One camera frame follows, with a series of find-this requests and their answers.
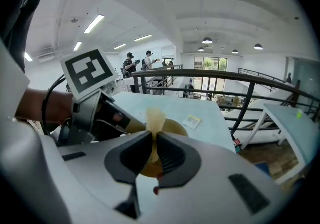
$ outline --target ceiling light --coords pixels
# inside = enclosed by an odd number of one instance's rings
[[[209,44],[209,43],[212,43],[213,40],[210,38],[210,37],[205,37],[202,41],[202,43],[206,43],[206,44]]]
[[[82,42],[77,42],[73,51],[77,51]]]
[[[32,61],[32,58],[29,56],[27,52],[24,53],[24,57],[30,62]]]
[[[142,39],[144,39],[144,38],[151,37],[151,36],[152,36],[152,35],[149,34],[149,35],[147,35],[147,36],[143,36],[143,37],[137,38],[137,39],[135,39],[135,41],[139,41],[139,40],[142,40]]]
[[[91,30],[104,18],[104,15],[98,15],[92,23],[88,26],[88,28],[84,31],[85,34],[91,32]]]
[[[126,45],[126,44],[121,44],[121,45],[115,47],[114,49],[117,50],[118,48],[121,48],[121,47],[123,47],[123,46],[125,46],[125,45]]]
[[[263,50],[263,46],[260,43],[255,44],[255,49],[256,50]]]

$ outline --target white ceiling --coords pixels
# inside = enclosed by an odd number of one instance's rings
[[[84,34],[98,13],[105,15],[103,22]],[[205,36],[220,54],[232,54],[235,48],[240,55],[256,54],[255,43],[263,45],[263,54],[315,59],[319,53],[296,0],[41,0],[27,51],[32,56],[64,52],[82,40],[114,52],[122,43],[135,46],[134,39],[147,34],[152,39],[166,36],[178,48],[182,38],[184,53],[197,52]]]

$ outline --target window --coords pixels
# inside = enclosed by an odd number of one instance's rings
[[[195,57],[194,68],[198,70],[213,70],[213,71],[226,71],[227,58],[213,58],[213,57]],[[203,90],[224,90],[225,79],[208,78],[208,77],[195,77],[194,88]]]

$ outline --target black cable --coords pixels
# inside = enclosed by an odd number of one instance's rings
[[[43,100],[43,103],[42,103],[42,122],[43,122],[43,131],[45,133],[45,135],[48,135],[50,136],[50,131],[47,127],[47,113],[46,113],[46,107],[47,107],[47,104],[48,104],[48,100],[49,100],[49,96],[50,94],[52,93],[52,91],[55,89],[56,86],[58,86],[59,84],[61,84],[62,82],[64,82],[66,80],[66,78],[64,77],[65,75],[61,75],[53,84],[52,86],[48,89],[47,93],[46,93],[46,97],[45,99]]]

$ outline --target black shirt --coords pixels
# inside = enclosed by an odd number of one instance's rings
[[[125,72],[126,78],[131,77],[131,73],[137,70],[135,65],[131,66],[129,69],[126,70],[126,66],[131,65],[132,62],[133,62],[132,60],[126,59],[123,63],[123,70]]]

